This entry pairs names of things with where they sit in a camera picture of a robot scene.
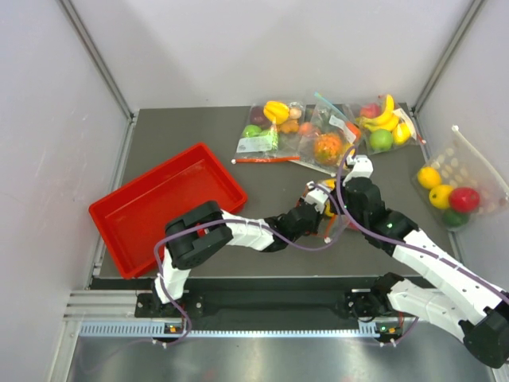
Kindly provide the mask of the zip bag with bananas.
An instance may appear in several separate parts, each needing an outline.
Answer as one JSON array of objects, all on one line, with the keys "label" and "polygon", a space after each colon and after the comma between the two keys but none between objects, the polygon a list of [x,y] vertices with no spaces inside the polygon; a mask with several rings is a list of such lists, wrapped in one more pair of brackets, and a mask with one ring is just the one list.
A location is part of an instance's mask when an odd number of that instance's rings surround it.
[{"label": "zip bag with bananas", "polygon": [[328,244],[334,237],[340,235],[345,229],[347,229],[347,225],[351,221],[340,209],[340,203],[337,198],[336,181],[334,179],[327,179],[315,183],[324,184],[332,190],[328,195],[329,200],[325,207],[324,218],[319,226],[319,231],[316,235],[314,235],[320,237]]}]

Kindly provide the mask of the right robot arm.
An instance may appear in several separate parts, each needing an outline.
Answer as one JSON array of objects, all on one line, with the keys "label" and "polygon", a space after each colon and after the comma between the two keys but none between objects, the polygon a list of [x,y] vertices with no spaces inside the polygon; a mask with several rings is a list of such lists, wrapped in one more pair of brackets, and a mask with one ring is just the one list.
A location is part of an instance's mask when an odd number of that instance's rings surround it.
[{"label": "right robot arm", "polygon": [[425,289],[398,275],[371,295],[382,315],[394,310],[420,318],[460,341],[482,364],[508,361],[508,293],[468,270],[404,214],[385,206],[368,177],[339,182],[340,207],[374,247],[416,271],[432,285]]}]

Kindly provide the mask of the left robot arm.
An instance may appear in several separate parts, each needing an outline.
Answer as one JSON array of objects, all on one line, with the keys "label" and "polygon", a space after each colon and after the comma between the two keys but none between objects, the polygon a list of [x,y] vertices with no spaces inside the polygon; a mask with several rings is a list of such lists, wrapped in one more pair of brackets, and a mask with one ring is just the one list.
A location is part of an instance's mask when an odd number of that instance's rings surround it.
[{"label": "left robot arm", "polygon": [[153,282],[154,308],[166,316],[175,314],[190,271],[226,246],[271,253],[317,233],[327,203],[325,195],[302,197],[287,213],[249,219],[208,201],[174,219],[154,247],[159,268]]}]

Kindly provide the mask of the red fake dragon fruit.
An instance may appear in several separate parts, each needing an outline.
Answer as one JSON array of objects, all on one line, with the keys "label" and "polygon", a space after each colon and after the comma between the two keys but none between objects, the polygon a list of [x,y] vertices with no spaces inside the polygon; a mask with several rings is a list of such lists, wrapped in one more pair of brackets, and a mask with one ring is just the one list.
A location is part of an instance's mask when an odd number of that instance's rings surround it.
[{"label": "red fake dragon fruit", "polygon": [[352,231],[355,231],[355,232],[358,232],[359,229],[352,223],[352,222],[349,222],[348,225],[347,225],[347,229],[349,230],[352,230]]}]

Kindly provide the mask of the zip bag with orange fruit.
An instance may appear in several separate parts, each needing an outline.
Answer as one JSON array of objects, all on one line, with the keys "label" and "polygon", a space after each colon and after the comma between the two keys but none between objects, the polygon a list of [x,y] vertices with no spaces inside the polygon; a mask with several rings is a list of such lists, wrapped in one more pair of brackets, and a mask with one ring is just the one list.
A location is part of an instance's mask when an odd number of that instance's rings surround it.
[{"label": "zip bag with orange fruit", "polygon": [[314,93],[311,113],[305,117],[298,134],[298,159],[295,162],[331,175],[337,172],[347,149],[362,138],[350,106],[334,104],[319,92]]}]

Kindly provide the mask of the zip bag with green fruit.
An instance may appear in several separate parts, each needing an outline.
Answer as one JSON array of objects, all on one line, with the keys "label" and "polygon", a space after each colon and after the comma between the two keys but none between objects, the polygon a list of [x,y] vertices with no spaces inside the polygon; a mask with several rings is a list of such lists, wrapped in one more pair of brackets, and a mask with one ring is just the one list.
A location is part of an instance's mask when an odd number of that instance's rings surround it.
[{"label": "zip bag with green fruit", "polygon": [[299,130],[305,105],[297,100],[267,100],[253,105],[239,137],[232,162],[291,162],[300,158]]}]

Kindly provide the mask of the zip bag with banana apple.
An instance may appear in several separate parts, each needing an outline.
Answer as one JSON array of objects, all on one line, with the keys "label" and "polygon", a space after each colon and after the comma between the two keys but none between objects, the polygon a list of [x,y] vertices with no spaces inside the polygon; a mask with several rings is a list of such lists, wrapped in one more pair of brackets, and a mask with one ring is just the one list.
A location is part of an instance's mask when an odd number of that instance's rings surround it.
[{"label": "zip bag with banana apple", "polygon": [[368,103],[354,104],[351,111],[369,155],[426,144],[410,114],[391,94],[380,95]]}]

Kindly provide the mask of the zip bag with lemons tomato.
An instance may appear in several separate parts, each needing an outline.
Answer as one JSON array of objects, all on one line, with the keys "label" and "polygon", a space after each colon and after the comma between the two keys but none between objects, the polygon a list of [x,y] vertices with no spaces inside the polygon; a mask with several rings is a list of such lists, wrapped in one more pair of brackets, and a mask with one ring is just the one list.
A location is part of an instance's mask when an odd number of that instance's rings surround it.
[{"label": "zip bag with lemons tomato", "polygon": [[412,182],[433,217],[450,232],[508,210],[508,183],[456,125]]}]

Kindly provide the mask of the red plastic tray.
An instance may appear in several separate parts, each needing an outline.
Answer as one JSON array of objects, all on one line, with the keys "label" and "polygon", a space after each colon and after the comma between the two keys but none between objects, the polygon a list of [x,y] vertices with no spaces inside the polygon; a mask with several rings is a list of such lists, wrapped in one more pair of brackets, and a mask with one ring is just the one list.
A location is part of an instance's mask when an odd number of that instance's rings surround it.
[{"label": "red plastic tray", "polygon": [[247,193],[202,142],[90,205],[88,211],[124,279],[156,267],[153,247],[171,220],[207,201],[238,212]]}]

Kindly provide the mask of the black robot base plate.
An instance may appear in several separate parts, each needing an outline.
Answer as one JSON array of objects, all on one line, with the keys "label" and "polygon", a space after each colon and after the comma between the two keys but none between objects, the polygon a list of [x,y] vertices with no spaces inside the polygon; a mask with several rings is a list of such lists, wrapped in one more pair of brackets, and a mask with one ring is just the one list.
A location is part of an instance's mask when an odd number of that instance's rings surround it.
[{"label": "black robot base plate", "polygon": [[190,278],[177,305],[190,318],[222,309],[326,310],[340,318],[395,316],[375,291],[376,277]]}]

